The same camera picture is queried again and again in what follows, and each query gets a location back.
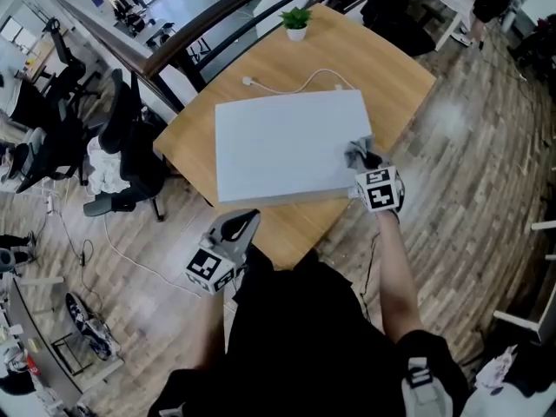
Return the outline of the person's black clothing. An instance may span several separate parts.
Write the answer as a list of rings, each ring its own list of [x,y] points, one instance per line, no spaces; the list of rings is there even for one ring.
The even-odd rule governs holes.
[[[467,380],[447,342],[423,330],[391,341],[317,259],[278,271],[249,251],[235,301],[225,357],[173,371],[148,417],[407,417],[406,400],[423,389],[461,416]]]

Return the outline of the person's left forearm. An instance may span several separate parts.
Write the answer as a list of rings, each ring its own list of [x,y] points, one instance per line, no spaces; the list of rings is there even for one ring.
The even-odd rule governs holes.
[[[196,305],[193,366],[211,369],[225,357],[223,292],[204,295]]]

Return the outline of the pale crumpled cloth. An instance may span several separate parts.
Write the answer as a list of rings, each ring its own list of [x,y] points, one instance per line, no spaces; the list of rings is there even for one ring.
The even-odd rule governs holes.
[[[486,391],[494,391],[502,387],[515,359],[514,352],[517,345],[509,346],[505,351],[491,359],[475,376],[474,387]]]

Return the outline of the small potted plant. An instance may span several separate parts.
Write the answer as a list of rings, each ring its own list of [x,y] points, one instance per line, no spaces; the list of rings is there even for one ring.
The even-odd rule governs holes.
[[[311,10],[298,7],[283,11],[279,15],[288,38],[293,42],[300,42],[305,38],[311,16]]]

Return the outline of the white shelf unit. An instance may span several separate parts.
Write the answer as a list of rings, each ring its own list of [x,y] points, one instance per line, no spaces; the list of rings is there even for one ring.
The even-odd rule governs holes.
[[[544,417],[556,401],[556,382],[546,391],[526,397],[514,385],[504,383],[500,392],[491,395],[485,389],[473,392],[473,417]]]

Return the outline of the black padded office chair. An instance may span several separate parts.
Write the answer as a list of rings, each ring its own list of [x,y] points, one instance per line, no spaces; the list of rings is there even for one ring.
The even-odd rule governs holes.
[[[367,0],[363,25],[410,57],[435,50],[434,40],[407,14],[409,0]]]

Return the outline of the black white patterned bag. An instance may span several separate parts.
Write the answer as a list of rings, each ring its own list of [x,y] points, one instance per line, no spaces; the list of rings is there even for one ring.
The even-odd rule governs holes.
[[[64,300],[70,319],[90,349],[103,361],[115,359],[119,351],[118,343],[109,328],[74,293],[66,293]]]

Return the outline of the grey cloth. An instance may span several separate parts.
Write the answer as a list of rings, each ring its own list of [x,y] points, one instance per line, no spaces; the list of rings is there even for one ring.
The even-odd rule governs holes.
[[[363,136],[355,141],[350,141],[344,150],[346,165],[350,169],[361,172],[361,162],[367,159],[367,152],[372,151],[373,136]]]

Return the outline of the person's right forearm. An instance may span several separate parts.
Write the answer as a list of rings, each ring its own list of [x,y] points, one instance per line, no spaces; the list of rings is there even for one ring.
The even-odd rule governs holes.
[[[394,342],[422,330],[417,290],[397,216],[390,210],[376,214],[381,246],[380,304],[382,326]]]

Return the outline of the white board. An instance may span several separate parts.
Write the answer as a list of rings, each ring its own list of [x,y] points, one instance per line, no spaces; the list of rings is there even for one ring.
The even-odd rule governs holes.
[[[347,145],[369,136],[359,90],[267,96],[215,107],[220,204],[264,206],[345,197]]]

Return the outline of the dark wooden handrail railing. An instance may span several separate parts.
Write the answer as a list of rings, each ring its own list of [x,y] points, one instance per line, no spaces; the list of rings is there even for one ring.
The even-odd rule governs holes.
[[[57,0],[64,10],[69,12],[106,50],[110,52],[131,74],[149,88],[162,103],[175,113],[181,112],[185,104],[180,98],[185,94],[181,83],[170,86],[162,75],[169,66],[188,80],[195,93],[201,92],[209,83],[202,71],[227,50],[235,41],[245,36],[261,23],[271,17],[276,11],[294,0],[278,0],[249,19],[242,26],[231,32],[218,44],[211,46],[208,53],[200,59],[193,59],[189,54],[189,47],[200,40],[209,30],[223,20],[231,17],[254,0],[218,0],[180,28],[170,39],[156,50],[139,45],[138,42],[125,36],[120,30],[105,26],[99,18],[94,18],[85,9],[67,0]],[[308,0],[303,5],[305,9],[325,0]],[[347,0],[332,0],[333,8],[344,10]]]

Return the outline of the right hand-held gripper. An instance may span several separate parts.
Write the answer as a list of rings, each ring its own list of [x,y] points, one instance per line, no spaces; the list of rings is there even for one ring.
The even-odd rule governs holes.
[[[372,151],[361,162],[361,172],[354,177],[354,198],[368,212],[400,212],[405,199],[405,185],[395,166],[381,167],[383,158]]]

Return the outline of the white crumpled cloth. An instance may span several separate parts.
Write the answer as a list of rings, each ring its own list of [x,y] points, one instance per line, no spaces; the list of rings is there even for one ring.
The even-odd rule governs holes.
[[[93,195],[101,193],[114,194],[130,187],[120,174],[121,153],[109,154],[104,151],[97,136],[87,145],[89,165],[92,172],[89,175],[89,187]]]

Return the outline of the black mesh office chair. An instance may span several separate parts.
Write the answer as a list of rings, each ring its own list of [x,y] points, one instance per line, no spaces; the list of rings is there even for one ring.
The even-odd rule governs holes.
[[[122,71],[116,69],[111,73],[111,81],[114,95],[109,113],[97,117],[93,137],[98,137],[101,148],[107,153],[121,153],[120,174],[130,187],[120,193],[94,195],[93,201],[83,205],[83,213],[96,217],[131,212],[138,203],[149,202],[156,220],[162,222],[164,215],[159,211],[156,197],[169,177],[169,168],[153,148],[160,132],[159,124],[142,115],[144,106],[136,73],[131,73],[130,82],[126,83]]]

